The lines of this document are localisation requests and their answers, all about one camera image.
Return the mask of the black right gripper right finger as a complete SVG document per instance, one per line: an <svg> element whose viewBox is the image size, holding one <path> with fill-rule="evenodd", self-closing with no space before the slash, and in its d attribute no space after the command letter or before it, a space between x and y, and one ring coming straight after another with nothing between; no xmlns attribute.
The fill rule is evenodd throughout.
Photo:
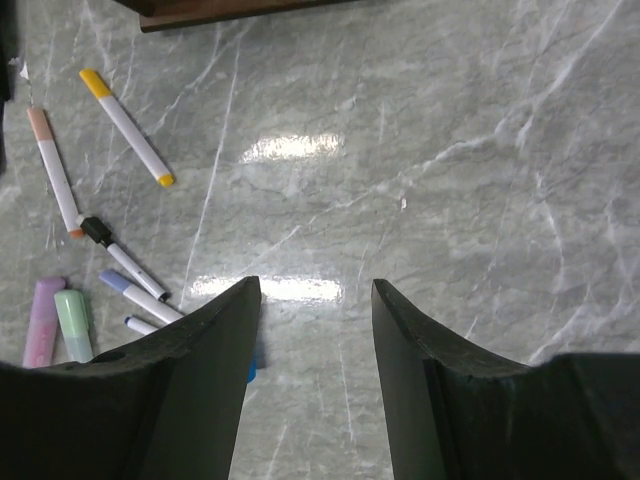
<svg viewBox="0 0 640 480"><path fill-rule="evenodd" d="M398 479L635 479L639 358L568 353L526 366L430 318L390 282L372 326Z"/></svg>

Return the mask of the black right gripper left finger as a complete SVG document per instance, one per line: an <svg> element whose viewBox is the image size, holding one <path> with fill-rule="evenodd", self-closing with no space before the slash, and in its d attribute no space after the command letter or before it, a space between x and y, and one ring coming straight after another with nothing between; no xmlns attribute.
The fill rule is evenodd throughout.
<svg viewBox="0 0 640 480"><path fill-rule="evenodd" d="M225 479L258 331L242 279L87 363L1 367L5 479Z"/></svg>

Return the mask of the green pastel highlighter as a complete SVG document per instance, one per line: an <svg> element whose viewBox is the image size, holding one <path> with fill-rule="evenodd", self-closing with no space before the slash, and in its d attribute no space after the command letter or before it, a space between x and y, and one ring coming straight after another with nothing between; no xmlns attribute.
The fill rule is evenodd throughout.
<svg viewBox="0 0 640 480"><path fill-rule="evenodd" d="M84 296L78 290L60 290L54 294L54 302L69 358L80 363L90 362L94 355Z"/></svg>

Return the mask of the purple pastel highlighter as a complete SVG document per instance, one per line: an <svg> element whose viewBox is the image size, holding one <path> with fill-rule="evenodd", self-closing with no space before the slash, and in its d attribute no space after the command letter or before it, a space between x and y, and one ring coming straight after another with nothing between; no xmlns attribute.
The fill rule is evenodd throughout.
<svg viewBox="0 0 640 480"><path fill-rule="evenodd" d="M51 364L59 326L54 296L66 286L64 278L44 277L36 282L26 335L22 366L40 368Z"/></svg>

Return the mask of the brown wooden desk organizer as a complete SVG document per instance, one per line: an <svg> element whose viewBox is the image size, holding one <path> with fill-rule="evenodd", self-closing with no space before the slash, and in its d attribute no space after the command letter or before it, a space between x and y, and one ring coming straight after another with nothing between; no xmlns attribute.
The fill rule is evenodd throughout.
<svg viewBox="0 0 640 480"><path fill-rule="evenodd" d="M338 4L335 0L115 0L139 15L144 33Z"/></svg>

